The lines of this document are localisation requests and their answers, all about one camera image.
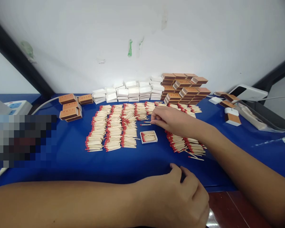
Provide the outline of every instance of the hand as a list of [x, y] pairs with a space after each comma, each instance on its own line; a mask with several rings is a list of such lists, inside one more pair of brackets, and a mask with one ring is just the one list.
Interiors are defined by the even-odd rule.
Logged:
[[182, 111], [165, 106], [157, 106], [153, 110], [150, 124], [156, 124], [177, 136], [200, 141], [202, 136], [210, 135], [210, 132], [215, 129], [210, 124]]
[[[157, 228], [205, 228], [209, 195], [196, 176], [184, 167], [170, 164], [171, 172], [133, 184], [138, 193], [137, 225]], [[182, 172], [186, 176], [181, 183]]]

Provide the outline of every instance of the green stain on wall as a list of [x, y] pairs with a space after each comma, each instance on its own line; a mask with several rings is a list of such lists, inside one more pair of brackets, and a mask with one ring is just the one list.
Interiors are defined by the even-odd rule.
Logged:
[[130, 40], [129, 40], [129, 52], [128, 52], [128, 57], [131, 57], [131, 56], [132, 56], [132, 43], [133, 43], [133, 41], [130, 39]]

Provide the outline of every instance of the black frame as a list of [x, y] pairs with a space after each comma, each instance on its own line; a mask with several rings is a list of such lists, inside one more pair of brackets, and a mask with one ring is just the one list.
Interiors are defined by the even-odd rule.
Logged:
[[23, 75], [23, 77], [42, 95], [50, 99], [55, 93], [39, 72], [29, 62], [19, 47], [0, 25], [0, 53]]

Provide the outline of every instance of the pile of matches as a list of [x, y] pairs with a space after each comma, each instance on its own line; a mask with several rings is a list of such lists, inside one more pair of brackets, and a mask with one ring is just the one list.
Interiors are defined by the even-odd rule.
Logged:
[[147, 111], [144, 103], [134, 103], [134, 114], [137, 121], [148, 120]]
[[122, 137], [122, 124], [121, 124], [121, 114], [123, 110], [123, 105], [113, 105], [111, 108], [111, 113], [107, 121], [106, 129], [106, 140], [104, 147], [106, 151], [112, 151], [121, 148], [121, 137]]
[[111, 112], [111, 105], [103, 105], [99, 107], [92, 119], [92, 130], [86, 137], [86, 150], [89, 152], [101, 151], [103, 148], [102, 141], [104, 140], [107, 116]]
[[146, 108], [147, 115], [151, 115], [153, 110], [155, 109], [155, 103], [146, 101], [145, 108]]
[[121, 117], [123, 126], [121, 146], [126, 148], [136, 148], [136, 140], [138, 138], [136, 117], [134, 115], [135, 106], [133, 104], [123, 104], [123, 107]]
[[178, 105], [177, 105], [177, 104], [168, 104], [167, 106], [168, 106], [168, 107], [175, 108], [175, 109], [177, 109], [177, 110], [180, 110], [180, 111], [181, 111], [181, 109], [178, 107]]
[[194, 158], [197, 160], [204, 161], [201, 158], [198, 158], [197, 156], [203, 156], [206, 155], [206, 152], [204, 149], [206, 147], [199, 143], [196, 139], [191, 138], [182, 138], [176, 135], [173, 135], [172, 133], [165, 131], [167, 134], [167, 139], [170, 142], [170, 147], [173, 149], [174, 153], [181, 153], [183, 151], [187, 152], [191, 156], [188, 156], [189, 158]]
[[198, 107], [198, 106], [196, 106], [196, 105], [188, 105], [188, 107], [190, 107], [191, 108], [191, 110], [192, 111], [194, 111], [194, 113], [201, 113], [202, 111], [201, 111], [201, 109]]
[[142, 144], [157, 142], [155, 131], [142, 131], [141, 133]]
[[187, 150], [185, 151], [191, 155], [188, 157], [203, 161], [203, 159], [198, 158], [197, 156], [206, 155], [205, 149], [207, 148], [196, 139], [191, 139], [191, 138], [184, 138], [184, 139], [186, 141], [186, 145], [190, 152], [188, 152]]
[[192, 108], [187, 107], [186, 104], [177, 104], [178, 107], [181, 109], [182, 112], [187, 113], [188, 115], [196, 118], [194, 110]]

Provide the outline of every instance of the finger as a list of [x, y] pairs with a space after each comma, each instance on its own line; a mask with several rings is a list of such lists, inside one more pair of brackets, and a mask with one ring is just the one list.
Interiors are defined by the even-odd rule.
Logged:
[[189, 169], [183, 166], [181, 166], [180, 169], [182, 170], [183, 174], [185, 174], [186, 176], [182, 183], [182, 186], [185, 187], [185, 191], [188, 193], [188, 195], [192, 197], [197, 190], [197, 187], [199, 185], [199, 180], [196, 178], [196, 176], [193, 173], [189, 171]]
[[156, 116], [160, 116], [161, 118], [163, 117], [164, 109], [162, 107], [163, 106], [156, 106], [156, 108], [152, 111], [151, 120], [156, 119]]
[[202, 216], [204, 210], [201, 210], [201, 208], [206, 208], [209, 204], [209, 195], [201, 182], [199, 182], [197, 190], [192, 197], [192, 202], [194, 213], [199, 217]]
[[181, 182], [181, 169], [174, 163], [170, 163], [170, 167], [172, 170], [170, 171], [169, 175]]
[[156, 124], [157, 126], [160, 126], [165, 130], [168, 130], [169, 128], [169, 125], [165, 121], [162, 121], [162, 120], [151, 120], [150, 124]]

